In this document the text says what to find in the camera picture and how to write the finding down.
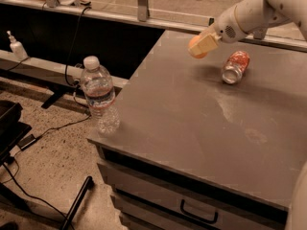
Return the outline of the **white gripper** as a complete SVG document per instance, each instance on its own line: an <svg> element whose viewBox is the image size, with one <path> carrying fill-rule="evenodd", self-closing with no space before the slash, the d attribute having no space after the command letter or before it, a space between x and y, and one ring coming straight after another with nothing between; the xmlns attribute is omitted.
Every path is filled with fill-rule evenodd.
<svg viewBox="0 0 307 230"><path fill-rule="evenodd" d="M206 54L219 46L219 40L224 43L233 43L248 36L239 26L235 15L236 9L237 6L234 5L220 14L209 26L210 34L199 34L200 39L197 45Z"/></svg>

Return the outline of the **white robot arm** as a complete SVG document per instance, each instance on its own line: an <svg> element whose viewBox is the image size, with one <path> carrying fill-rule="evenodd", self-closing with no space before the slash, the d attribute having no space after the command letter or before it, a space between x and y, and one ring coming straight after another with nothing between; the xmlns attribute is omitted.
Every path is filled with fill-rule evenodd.
<svg viewBox="0 0 307 230"><path fill-rule="evenodd" d="M307 0L243 0L191 39L188 52L200 58L216 49L220 42L237 42L250 34L290 22L307 39ZM307 230L307 162L295 183L285 230Z"/></svg>

